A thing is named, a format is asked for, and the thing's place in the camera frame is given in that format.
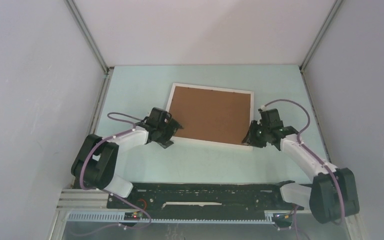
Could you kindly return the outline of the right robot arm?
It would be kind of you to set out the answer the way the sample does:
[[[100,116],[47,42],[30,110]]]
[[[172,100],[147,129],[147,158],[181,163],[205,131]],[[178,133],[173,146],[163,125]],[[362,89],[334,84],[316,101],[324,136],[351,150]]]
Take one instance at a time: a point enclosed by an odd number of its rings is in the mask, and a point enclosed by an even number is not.
[[[286,154],[305,173],[310,186],[292,180],[280,183],[271,194],[271,204],[284,209],[290,203],[309,209],[321,224],[339,221],[359,214],[360,203],[354,173],[339,168],[309,149],[292,126],[284,126],[277,109],[258,110],[260,120],[252,120],[242,144],[264,148],[275,147]]]

